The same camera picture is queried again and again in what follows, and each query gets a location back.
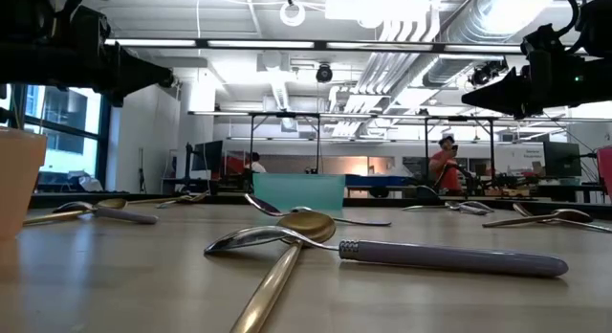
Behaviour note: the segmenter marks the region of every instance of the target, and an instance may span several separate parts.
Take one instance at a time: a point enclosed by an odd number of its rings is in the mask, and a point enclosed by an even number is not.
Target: pink object
[[[46,149],[45,136],[0,127],[0,240],[21,232]]]
[[[612,147],[597,150],[597,161],[600,165],[600,176],[610,196],[612,194]]]

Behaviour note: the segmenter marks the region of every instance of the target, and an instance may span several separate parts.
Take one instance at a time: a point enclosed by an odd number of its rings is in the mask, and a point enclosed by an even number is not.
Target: person
[[[266,169],[261,166],[261,164],[259,163],[259,154],[256,152],[253,152],[252,154],[252,171],[253,172],[266,172]],[[245,169],[249,169],[251,167],[251,163],[247,162],[247,164],[245,165]]]
[[[457,164],[455,161],[457,148],[453,148],[454,143],[455,140],[451,136],[446,136],[438,142],[442,150],[431,156],[429,161],[429,170],[436,174],[436,179],[442,175],[445,165]],[[450,195],[460,194],[462,192],[456,168],[453,167],[447,170],[447,173],[440,182],[440,189],[447,189]]]

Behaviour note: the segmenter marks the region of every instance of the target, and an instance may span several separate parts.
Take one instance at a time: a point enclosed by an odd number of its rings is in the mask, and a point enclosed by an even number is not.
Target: person in red shirt
[[[447,164],[457,164],[455,156],[457,156],[457,149],[453,148],[455,140],[451,136],[447,136],[438,142],[442,150],[436,152],[435,155],[429,159],[429,170],[436,174],[436,179],[440,177],[444,166]],[[440,189],[447,189],[449,195],[458,195],[462,192],[461,184],[459,184],[459,178],[457,177],[457,169],[450,168],[445,174],[444,178],[440,183]]]

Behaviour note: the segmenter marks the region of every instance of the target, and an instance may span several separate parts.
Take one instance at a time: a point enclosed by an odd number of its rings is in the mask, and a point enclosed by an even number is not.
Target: table surface
[[[0,331],[227,332],[286,245],[203,256],[226,233],[275,220],[247,206],[155,210],[156,226],[83,217],[25,228],[0,245]],[[483,229],[454,211],[346,209],[391,228],[339,224],[343,238],[512,249],[560,256],[558,279],[477,275],[340,261],[304,250],[267,332],[612,331],[612,235],[534,224]]]

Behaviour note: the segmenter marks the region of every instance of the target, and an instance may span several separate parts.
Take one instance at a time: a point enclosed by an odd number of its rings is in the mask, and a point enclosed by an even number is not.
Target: teal box
[[[255,196],[282,212],[303,206],[341,216],[344,183],[344,175],[253,174]]]

